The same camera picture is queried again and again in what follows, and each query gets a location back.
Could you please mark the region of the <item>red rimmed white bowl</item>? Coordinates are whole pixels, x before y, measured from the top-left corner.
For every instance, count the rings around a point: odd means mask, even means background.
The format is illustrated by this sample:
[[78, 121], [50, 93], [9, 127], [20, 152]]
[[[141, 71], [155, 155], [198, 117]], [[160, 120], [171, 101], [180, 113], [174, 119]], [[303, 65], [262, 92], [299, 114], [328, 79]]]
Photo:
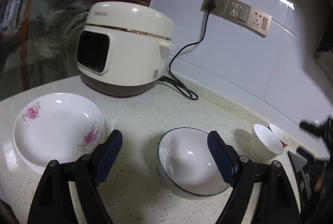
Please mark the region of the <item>red rimmed white bowl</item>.
[[284, 148], [290, 145], [289, 137], [282, 129], [272, 123], [269, 124], [269, 129], [277, 136]]

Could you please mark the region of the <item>cream rice cooker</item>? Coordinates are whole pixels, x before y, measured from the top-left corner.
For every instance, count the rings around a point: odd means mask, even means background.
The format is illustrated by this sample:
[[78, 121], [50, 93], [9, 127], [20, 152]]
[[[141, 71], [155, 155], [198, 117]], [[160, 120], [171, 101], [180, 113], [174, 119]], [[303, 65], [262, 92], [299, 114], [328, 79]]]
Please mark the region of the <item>cream rice cooker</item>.
[[130, 2], [98, 2], [87, 15], [77, 45], [81, 80], [116, 98], [143, 93], [161, 80], [174, 24], [150, 8]]

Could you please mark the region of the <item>green rimmed white bowl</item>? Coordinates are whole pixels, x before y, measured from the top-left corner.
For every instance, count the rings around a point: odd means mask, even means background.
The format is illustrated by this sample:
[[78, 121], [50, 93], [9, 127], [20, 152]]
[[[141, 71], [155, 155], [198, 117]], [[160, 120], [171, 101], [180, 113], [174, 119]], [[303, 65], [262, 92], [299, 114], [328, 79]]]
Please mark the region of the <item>green rimmed white bowl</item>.
[[201, 200], [226, 191], [226, 183], [207, 145], [208, 133], [175, 128], [158, 143], [158, 172], [165, 188], [187, 200]]

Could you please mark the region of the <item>stack of white plates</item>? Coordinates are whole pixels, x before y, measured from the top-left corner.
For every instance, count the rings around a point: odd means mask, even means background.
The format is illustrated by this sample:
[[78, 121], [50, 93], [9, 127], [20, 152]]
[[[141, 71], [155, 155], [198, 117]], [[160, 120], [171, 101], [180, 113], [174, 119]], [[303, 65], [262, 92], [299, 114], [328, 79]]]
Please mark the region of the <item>stack of white plates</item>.
[[68, 163], [92, 153], [103, 141], [105, 122], [97, 119], [56, 119], [48, 117], [16, 122], [13, 138], [25, 165], [42, 174], [51, 160]]

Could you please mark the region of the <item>wall socket panel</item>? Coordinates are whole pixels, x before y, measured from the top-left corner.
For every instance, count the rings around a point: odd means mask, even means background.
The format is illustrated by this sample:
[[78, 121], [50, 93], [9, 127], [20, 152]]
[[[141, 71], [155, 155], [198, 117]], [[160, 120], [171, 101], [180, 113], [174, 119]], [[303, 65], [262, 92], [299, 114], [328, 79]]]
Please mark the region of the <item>wall socket panel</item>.
[[263, 38], [268, 35], [272, 19], [266, 12], [239, 0], [204, 0], [201, 10], [246, 27]]

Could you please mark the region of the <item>white floral plate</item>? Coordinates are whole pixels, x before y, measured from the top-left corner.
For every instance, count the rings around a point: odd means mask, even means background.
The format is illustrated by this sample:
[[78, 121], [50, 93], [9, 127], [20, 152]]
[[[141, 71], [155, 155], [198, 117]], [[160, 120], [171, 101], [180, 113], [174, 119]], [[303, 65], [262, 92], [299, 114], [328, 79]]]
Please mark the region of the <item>white floral plate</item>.
[[72, 93], [47, 94], [24, 107], [16, 118], [13, 139], [21, 158], [34, 168], [50, 160], [77, 160], [103, 142], [105, 121], [89, 99]]

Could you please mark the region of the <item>white conical bowl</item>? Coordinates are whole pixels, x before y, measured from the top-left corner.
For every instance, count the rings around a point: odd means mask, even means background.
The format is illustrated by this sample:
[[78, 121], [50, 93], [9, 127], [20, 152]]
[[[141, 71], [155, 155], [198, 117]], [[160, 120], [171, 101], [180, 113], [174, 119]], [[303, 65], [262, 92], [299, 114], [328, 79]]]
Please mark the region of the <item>white conical bowl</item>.
[[261, 124], [254, 124], [249, 152], [257, 161], [268, 161], [282, 155], [284, 149], [271, 130]]

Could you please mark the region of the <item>black gas stove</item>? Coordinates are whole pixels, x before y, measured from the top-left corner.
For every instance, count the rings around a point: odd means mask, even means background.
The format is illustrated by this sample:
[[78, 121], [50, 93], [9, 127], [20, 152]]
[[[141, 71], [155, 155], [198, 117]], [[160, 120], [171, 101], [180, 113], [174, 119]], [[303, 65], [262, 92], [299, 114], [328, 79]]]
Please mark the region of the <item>black gas stove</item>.
[[319, 193], [328, 161], [315, 159], [303, 148], [299, 148], [296, 153], [287, 151], [287, 155], [296, 179], [300, 209], [303, 212], [311, 198]]

